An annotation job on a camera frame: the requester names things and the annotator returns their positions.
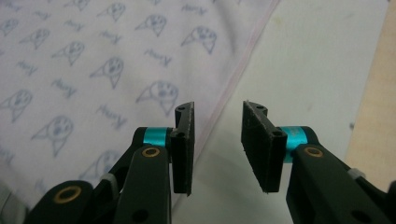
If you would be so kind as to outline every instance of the white surface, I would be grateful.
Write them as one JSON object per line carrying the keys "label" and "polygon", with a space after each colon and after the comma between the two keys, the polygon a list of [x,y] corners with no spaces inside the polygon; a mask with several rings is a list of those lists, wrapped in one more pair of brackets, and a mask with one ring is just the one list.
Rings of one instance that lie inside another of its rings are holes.
{"label": "white surface", "polygon": [[0,178],[29,206],[95,186],[190,101],[198,155],[277,2],[0,0]]}
{"label": "white surface", "polygon": [[240,143],[242,101],[265,105],[276,126],[307,125],[343,159],[388,2],[282,0],[194,169],[174,224],[292,223],[281,190],[262,193]]}

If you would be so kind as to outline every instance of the white fabric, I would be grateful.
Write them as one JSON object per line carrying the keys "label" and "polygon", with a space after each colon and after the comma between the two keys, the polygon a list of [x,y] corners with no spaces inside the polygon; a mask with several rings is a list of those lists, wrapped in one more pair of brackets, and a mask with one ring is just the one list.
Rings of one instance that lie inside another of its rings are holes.
{"label": "white fabric", "polygon": [[94,185],[195,102],[196,153],[277,0],[0,1],[0,178],[29,206]]}

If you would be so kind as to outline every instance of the screw hole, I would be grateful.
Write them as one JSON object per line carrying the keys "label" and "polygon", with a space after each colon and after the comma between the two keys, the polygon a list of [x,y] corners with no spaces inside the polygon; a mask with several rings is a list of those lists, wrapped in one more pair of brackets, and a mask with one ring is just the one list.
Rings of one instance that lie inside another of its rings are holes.
{"label": "screw hole", "polygon": [[148,155],[154,155],[155,153],[157,153],[157,148],[149,148],[147,151],[146,151],[146,153],[148,154]]}
{"label": "screw hole", "polygon": [[62,192],[62,193],[59,195],[59,198],[62,199],[62,200],[65,200],[65,199],[68,199],[68,198],[73,197],[75,194],[76,194],[76,192],[75,192],[74,190],[71,190],[71,189],[70,189],[70,190],[67,190],[67,191]]}
{"label": "screw hole", "polygon": [[362,211],[353,210],[350,214],[354,218],[356,218],[356,220],[358,220],[359,222],[362,222],[362,223],[371,223],[372,222],[371,218]]}
{"label": "screw hole", "polygon": [[149,213],[145,209],[140,209],[134,212],[132,215],[132,221],[134,223],[141,223],[149,218]]}
{"label": "screw hole", "polygon": [[311,153],[311,154],[314,154],[314,155],[320,154],[320,151],[315,149],[315,148],[309,148],[308,152]]}

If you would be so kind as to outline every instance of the brass screw insert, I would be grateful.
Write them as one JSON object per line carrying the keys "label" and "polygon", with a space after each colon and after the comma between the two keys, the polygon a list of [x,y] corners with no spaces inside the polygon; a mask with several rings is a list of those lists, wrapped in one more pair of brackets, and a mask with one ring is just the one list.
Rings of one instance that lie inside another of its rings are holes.
{"label": "brass screw insert", "polygon": [[160,150],[156,147],[148,147],[143,150],[142,155],[144,157],[156,157],[160,154]]}
{"label": "brass screw insert", "polygon": [[75,200],[80,194],[81,188],[79,186],[69,186],[59,190],[53,198],[53,201],[55,203],[70,203]]}
{"label": "brass screw insert", "polygon": [[317,157],[317,158],[323,157],[323,152],[315,147],[306,147],[304,149],[304,152],[310,155],[311,157]]}

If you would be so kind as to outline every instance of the white cloth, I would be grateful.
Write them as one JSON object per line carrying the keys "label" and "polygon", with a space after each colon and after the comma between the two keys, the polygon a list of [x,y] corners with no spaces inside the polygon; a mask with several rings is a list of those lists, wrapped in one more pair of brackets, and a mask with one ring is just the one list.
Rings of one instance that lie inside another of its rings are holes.
{"label": "white cloth", "polygon": [[0,178],[29,206],[96,185],[195,102],[198,156],[278,0],[0,0]]}

